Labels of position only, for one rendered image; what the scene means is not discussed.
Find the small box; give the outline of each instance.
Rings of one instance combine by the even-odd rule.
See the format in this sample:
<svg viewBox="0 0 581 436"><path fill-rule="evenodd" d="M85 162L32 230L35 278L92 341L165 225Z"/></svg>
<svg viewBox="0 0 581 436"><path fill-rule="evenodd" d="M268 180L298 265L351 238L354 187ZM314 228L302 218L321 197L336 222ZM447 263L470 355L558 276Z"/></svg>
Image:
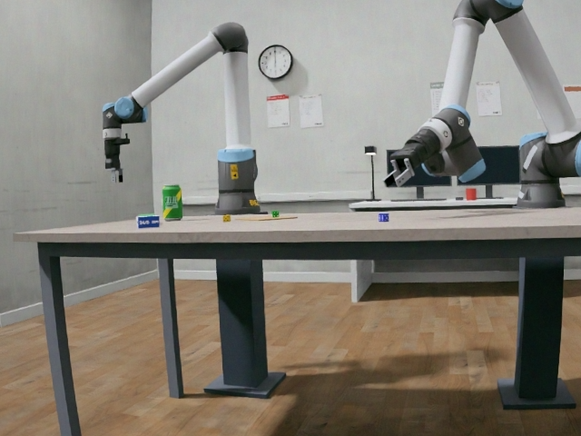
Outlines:
<svg viewBox="0 0 581 436"><path fill-rule="evenodd" d="M137 215L136 221L137 221L137 228L138 229L148 229L151 227L159 227L160 226L159 215L153 215L153 214Z"/></svg>

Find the yellow warning label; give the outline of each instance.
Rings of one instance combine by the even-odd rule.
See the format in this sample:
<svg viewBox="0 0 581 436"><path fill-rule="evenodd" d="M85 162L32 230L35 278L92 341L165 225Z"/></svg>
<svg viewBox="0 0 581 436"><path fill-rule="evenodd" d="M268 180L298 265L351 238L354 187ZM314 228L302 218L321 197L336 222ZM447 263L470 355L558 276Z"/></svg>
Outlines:
<svg viewBox="0 0 581 436"><path fill-rule="evenodd" d="M236 163L230 164L230 177L232 180L238 180L238 165Z"/></svg>

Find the wooden floor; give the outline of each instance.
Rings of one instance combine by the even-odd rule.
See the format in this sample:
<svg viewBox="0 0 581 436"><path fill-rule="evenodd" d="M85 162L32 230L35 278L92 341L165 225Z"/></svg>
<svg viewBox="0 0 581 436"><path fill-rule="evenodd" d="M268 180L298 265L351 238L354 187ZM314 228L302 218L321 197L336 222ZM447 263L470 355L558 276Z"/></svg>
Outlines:
<svg viewBox="0 0 581 436"><path fill-rule="evenodd" d="M186 398L168 398L157 282L67 309L84 436L567 435L572 411L503 411L517 284L266 283L270 400L203 393L221 372L215 282L178 282ZM43 318L0 329L0 434L58 435ZM581 282L566 283L560 377L581 401Z"/></svg>

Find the metal table frame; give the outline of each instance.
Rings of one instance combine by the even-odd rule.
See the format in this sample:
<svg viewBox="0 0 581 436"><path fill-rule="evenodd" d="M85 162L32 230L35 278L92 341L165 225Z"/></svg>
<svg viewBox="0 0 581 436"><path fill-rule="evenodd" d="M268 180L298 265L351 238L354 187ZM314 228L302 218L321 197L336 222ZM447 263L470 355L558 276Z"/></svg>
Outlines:
<svg viewBox="0 0 581 436"><path fill-rule="evenodd" d="M173 259L216 259L223 375L207 392L268 398L284 379L268 372L263 260L428 260L520 258L515 379L498 381L505 409L574 408L557 378L564 256L581 238L409 243L39 243L44 324L62 435L81 427L64 317L61 257L158 259L170 396L183 396Z"/></svg>

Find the red mug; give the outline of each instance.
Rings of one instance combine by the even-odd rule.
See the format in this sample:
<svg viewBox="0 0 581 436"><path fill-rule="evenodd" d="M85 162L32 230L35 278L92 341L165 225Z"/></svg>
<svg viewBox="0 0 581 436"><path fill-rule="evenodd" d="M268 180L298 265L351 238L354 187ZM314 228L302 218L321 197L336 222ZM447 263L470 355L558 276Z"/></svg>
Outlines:
<svg viewBox="0 0 581 436"><path fill-rule="evenodd" d="M476 188L466 188L466 199L476 200Z"/></svg>

